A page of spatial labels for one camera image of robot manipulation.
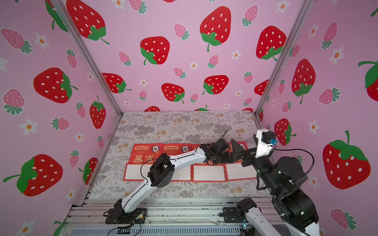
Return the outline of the red paper gift bag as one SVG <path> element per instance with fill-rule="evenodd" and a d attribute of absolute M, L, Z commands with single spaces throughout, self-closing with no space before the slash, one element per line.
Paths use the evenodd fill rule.
<path fill-rule="evenodd" d="M 142 143 L 134 144 L 128 163 L 125 167 L 124 182 L 143 181 L 148 169 L 160 156 L 162 143 L 154 142 L 154 134 L 145 136 Z"/>

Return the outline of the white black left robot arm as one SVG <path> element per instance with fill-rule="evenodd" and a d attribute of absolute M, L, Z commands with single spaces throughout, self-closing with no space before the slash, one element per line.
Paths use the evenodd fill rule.
<path fill-rule="evenodd" d="M 194 150 L 178 154 L 168 155 L 161 154 L 158 158 L 153 159 L 154 163 L 149 168 L 146 175 L 141 174 L 143 182 L 127 197 L 119 199 L 110 210 L 106 211 L 103 216 L 106 217 L 106 224 L 125 224 L 131 222 L 135 217 L 133 212 L 136 211 L 139 204 L 158 188 L 163 188 L 170 184 L 175 172 L 200 163 L 230 164 L 237 161 L 236 147 L 231 147 L 229 143 L 220 138 L 212 144 L 201 144 Z"/>

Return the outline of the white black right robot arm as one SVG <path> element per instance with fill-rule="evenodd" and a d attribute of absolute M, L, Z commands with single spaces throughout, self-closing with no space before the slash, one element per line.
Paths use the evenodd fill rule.
<path fill-rule="evenodd" d="M 318 236 L 319 217 L 313 201 L 300 188 L 307 180 L 299 160 L 283 156 L 275 164 L 269 158 L 273 152 L 269 144 L 259 142 L 258 146 L 243 149 L 232 140 L 232 159 L 241 160 L 242 166 L 253 166 L 257 180 L 262 180 L 272 195 L 272 204 L 284 221 L 292 236 Z M 220 214 L 226 223 L 243 223 L 244 233 L 258 231 L 262 236 L 278 236 L 280 233 L 264 217 L 260 208 L 251 198 L 245 198 L 236 207 L 225 207 Z"/>

